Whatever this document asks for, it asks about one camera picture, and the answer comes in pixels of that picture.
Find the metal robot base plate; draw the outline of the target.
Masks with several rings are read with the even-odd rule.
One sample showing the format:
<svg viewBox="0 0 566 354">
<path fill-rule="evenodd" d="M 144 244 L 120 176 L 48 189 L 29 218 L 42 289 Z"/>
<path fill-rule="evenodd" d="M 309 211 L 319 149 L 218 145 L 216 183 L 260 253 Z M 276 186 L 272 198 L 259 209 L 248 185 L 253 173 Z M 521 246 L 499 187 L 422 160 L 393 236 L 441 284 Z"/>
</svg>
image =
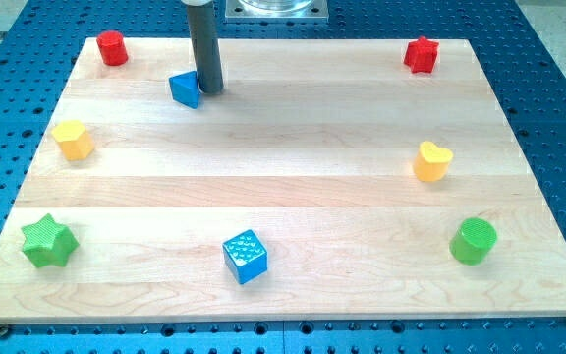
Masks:
<svg viewBox="0 0 566 354">
<path fill-rule="evenodd" d="M 327 0 L 226 0 L 227 23 L 327 22 Z"/>
</svg>

